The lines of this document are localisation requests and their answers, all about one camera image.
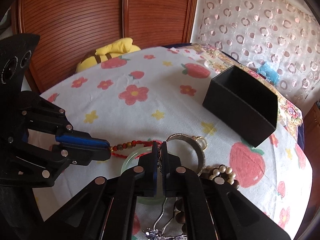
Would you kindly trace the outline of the black square storage box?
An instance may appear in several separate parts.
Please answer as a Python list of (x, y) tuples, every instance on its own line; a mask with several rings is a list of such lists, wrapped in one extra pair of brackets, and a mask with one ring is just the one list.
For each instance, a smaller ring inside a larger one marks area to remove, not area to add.
[(277, 95), (237, 66), (211, 79), (202, 105), (251, 146), (276, 130)]

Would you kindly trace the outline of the pale green jade bangle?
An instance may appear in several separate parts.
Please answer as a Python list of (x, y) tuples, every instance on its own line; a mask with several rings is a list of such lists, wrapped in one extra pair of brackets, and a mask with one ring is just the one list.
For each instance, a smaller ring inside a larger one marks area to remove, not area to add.
[[(139, 148), (137, 150), (134, 150), (124, 161), (121, 172), (122, 174), (124, 171), (126, 171), (129, 168), (132, 168), (134, 166), (138, 165), (139, 158), (143, 155), (149, 154), (152, 151), (152, 147), (143, 147)], [(164, 201), (164, 196), (161, 195), (160, 189), (157, 189), (157, 194), (154, 197), (138, 197), (137, 202), (139, 204), (143, 205), (160, 205)]]

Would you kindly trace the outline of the silver metal bangle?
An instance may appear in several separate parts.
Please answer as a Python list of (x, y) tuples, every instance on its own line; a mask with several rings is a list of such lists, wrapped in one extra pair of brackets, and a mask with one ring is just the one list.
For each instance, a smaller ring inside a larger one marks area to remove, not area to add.
[(197, 142), (196, 139), (198, 139), (198, 137), (191, 137), (186, 134), (176, 133), (176, 134), (170, 135), (166, 139), (166, 142), (173, 141), (173, 140), (180, 140), (188, 143), (196, 152), (197, 159), (198, 159), (196, 173), (198, 176), (200, 176), (206, 167), (206, 160), (205, 160), (204, 150), (201, 148), (200, 144)]

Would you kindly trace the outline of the white strawberry flower bedsheet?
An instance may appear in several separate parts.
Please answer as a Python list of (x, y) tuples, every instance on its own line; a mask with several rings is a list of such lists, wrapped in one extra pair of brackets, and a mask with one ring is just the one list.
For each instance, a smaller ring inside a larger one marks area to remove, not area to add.
[(181, 133), (208, 144), (205, 163), (233, 168), (240, 192), (294, 238), (308, 205), (311, 165), (297, 143), (300, 112), (281, 98), (275, 132), (258, 147), (202, 103), (216, 70), (163, 47), (72, 75), (42, 94), (78, 131), (112, 145)]

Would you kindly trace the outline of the yellow striped plush toy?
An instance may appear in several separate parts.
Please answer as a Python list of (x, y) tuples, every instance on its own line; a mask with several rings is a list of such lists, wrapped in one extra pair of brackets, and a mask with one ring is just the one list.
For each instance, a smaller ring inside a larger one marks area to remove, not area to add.
[(140, 48), (133, 44), (132, 38), (121, 38), (113, 43), (88, 52), (77, 64), (75, 72), (83, 72), (96, 64), (137, 51), (140, 51)]

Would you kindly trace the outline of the red wooden wardrobe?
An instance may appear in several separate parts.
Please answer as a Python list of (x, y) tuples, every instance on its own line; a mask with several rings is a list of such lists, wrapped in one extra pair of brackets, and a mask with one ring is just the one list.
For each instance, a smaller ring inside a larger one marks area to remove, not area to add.
[(130, 37), (140, 48), (188, 43), (197, 0), (14, 0), (15, 34), (33, 33), (39, 44), (25, 73), (43, 93), (75, 73), (84, 55)]

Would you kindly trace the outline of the floral patterned quilt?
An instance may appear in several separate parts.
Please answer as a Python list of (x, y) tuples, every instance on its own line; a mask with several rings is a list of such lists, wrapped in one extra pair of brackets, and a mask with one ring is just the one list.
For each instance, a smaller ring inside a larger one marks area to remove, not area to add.
[(200, 45), (197, 43), (182, 43), (166, 45), (169, 51), (174, 54), (184, 55), (192, 60), (204, 64), (207, 68), (214, 70), (220, 74), (231, 66), (237, 66), (276, 94), (278, 98), (278, 117), (277, 120), (281, 125), (294, 137), (298, 137), (298, 128), (303, 124), (303, 117), (301, 110), (292, 102), (287, 100), (280, 92), (258, 73), (250, 68), (236, 62), (235, 59), (223, 53), (211, 45)]

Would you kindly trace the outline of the blue fluffy toy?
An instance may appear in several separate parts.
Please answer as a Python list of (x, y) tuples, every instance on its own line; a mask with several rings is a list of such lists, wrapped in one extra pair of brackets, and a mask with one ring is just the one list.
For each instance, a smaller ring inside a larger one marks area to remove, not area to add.
[(277, 85), (279, 83), (279, 74), (266, 61), (257, 69), (257, 73), (271, 84)]

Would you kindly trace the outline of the pink circle pattern curtain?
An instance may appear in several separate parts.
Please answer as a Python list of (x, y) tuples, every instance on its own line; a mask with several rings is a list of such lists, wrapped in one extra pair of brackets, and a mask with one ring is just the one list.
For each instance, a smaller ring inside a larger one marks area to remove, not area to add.
[(303, 112), (319, 99), (319, 23), (303, 0), (197, 0), (191, 41), (258, 72)]

